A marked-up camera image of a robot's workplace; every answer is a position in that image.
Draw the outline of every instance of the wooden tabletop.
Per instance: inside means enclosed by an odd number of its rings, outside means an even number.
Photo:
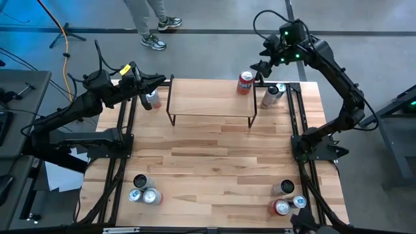
[[[253,88],[237,93],[237,80],[178,79],[172,83],[169,113],[176,115],[253,117]]]
[[[317,83],[301,83],[301,87],[308,125],[325,124]],[[256,90],[259,105],[266,89]],[[166,113],[168,89],[158,91],[162,108],[145,111],[139,103],[136,108],[135,143],[125,171],[117,225],[291,227],[290,214],[267,213],[267,204],[276,199],[270,196],[274,183],[290,179],[296,185],[293,194],[302,193],[291,153],[292,127],[286,94],[271,109],[259,109],[249,129],[245,118],[216,116],[182,116],[172,126]],[[293,98],[299,120],[296,95]],[[104,109],[97,130],[115,127],[119,110],[120,105]],[[108,159],[98,159],[86,172],[79,219],[101,196],[108,163]],[[316,165],[322,195],[338,217],[348,223],[336,169],[328,162],[317,161]],[[128,193],[134,188],[137,174],[155,180],[164,195],[161,205],[129,201]],[[309,202],[318,220],[314,199]],[[109,199],[106,220],[112,203],[113,197]]]

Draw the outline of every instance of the sneaker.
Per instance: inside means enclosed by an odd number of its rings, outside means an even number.
[[[157,25],[157,29],[159,31],[165,31],[168,28],[175,28],[175,27],[179,27],[182,25],[182,19],[181,18],[177,18],[177,17],[166,17],[166,21],[161,23],[159,22],[159,24]]]
[[[147,38],[142,38],[141,43],[143,46],[150,46],[152,49],[158,51],[166,49],[166,44],[154,34],[150,34]]]

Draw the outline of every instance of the aluminum can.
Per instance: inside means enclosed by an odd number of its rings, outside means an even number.
[[[153,109],[158,109],[162,106],[157,90],[154,90],[151,94],[146,94],[146,99]]]
[[[163,195],[156,188],[149,188],[143,193],[143,202],[150,205],[159,205],[163,202]]]
[[[260,108],[268,109],[276,98],[276,94],[278,94],[279,90],[276,86],[270,86],[267,88],[265,96],[261,100]]]
[[[249,70],[244,70],[240,73],[239,82],[237,85],[237,92],[246,95],[250,92],[254,81],[253,73]]]
[[[272,186],[272,196],[282,196],[292,193],[294,190],[294,183],[285,179],[279,184]]]
[[[292,208],[304,208],[306,206],[306,198],[302,195],[296,195],[292,199],[287,200]]]
[[[137,188],[130,190],[129,200],[132,202],[143,202],[143,193]]]
[[[273,104],[276,104],[280,100],[282,95],[286,92],[286,85],[285,84],[277,83],[276,87],[278,88],[279,92],[278,92],[278,94],[276,94],[276,98],[273,101]]]
[[[136,175],[133,184],[140,190],[146,190],[155,187],[155,182],[144,174]]]
[[[275,201],[271,201],[268,204],[268,211],[272,215],[280,215],[285,216],[289,214],[289,211],[291,210],[291,207],[289,206],[289,203],[285,200],[277,199]]]

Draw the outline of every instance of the gray floor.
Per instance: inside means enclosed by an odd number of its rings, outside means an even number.
[[[133,28],[122,0],[45,1],[61,23],[74,27]],[[184,20],[183,29],[251,29],[253,17],[263,9],[273,9],[286,16],[284,0],[165,0],[169,14]],[[416,31],[414,0],[292,0],[294,16],[302,18],[314,31]],[[12,0],[4,11],[28,25],[48,27],[53,22],[36,1]],[[0,24],[20,25],[0,14]],[[154,27],[151,17],[149,25]],[[277,29],[282,21],[273,15],[261,16],[260,29]],[[262,39],[241,34],[162,34],[168,48],[151,51],[139,44],[135,34],[82,34],[86,42],[70,39],[71,59],[68,71],[80,77],[98,68],[94,39],[99,40],[103,56],[113,66],[132,60],[145,73],[175,74],[176,77],[231,79],[261,58]],[[52,71],[52,79],[63,86],[62,63],[64,41],[49,49],[53,33],[0,32],[0,46],[29,61],[39,70]],[[398,93],[414,85],[416,67],[415,37],[342,37],[320,36],[331,45],[336,61],[360,84],[367,100],[378,110]],[[24,69],[4,57],[8,68]],[[319,84],[328,120],[338,115],[341,98],[321,74],[305,68],[308,81]],[[273,80],[298,81],[295,64],[274,68]],[[68,101],[48,88],[40,114],[47,114]],[[71,123],[74,131],[89,131],[88,123]],[[383,181],[394,177],[396,170],[378,131],[349,131],[336,134],[340,145],[350,154],[339,162],[341,184],[350,223],[361,228],[416,232],[414,188],[384,192]],[[77,191],[44,193],[36,198],[34,211],[43,216],[34,225],[15,220],[13,227],[55,226],[69,224]],[[62,200],[67,209],[58,209]]]

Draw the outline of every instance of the orange cable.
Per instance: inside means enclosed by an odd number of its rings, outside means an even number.
[[[39,3],[45,8],[45,10],[51,15],[51,17],[55,20],[55,22],[57,22],[57,25],[58,25],[58,27],[59,27],[59,29],[60,29],[60,31],[62,32],[62,34],[64,35],[64,37],[65,37],[65,47],[66,47],[66,49],[65,49],[65,53],[68,53],[68,50],[69,50],[69,43],[68,43],[68,38],[67,38],[67,36],[66,36],[66,33],[65,33],[65,30],[62,28],[62,26],[60,25],[60,23],[59,23],[59,21],[56,19],[56,17],[54,17],[53,15],[52,15],[52,13],[51,13],[51,11],[49,11],[49,9],[44,5],[44,3],[42,2],[42,0],[38,0],[39,1]],[[68,95],[69,95],[69,97],[70,97],[70,101],[72,101],[72,95],[70,94],[71,93],[71,89],[70,89],[70,86],[68,85],[68,81],[66,80],[66,63],[67,63],[67,61],[68,61],[68,58],[67,57],[65,57],[65,62],[64,62],[64,67],[63,67],[63,69],[62,69],[62,75],[63,75],[63,77],[64,77],[64,81],[65,81],[65,86],[66,86],[66,90],[68,91]]]

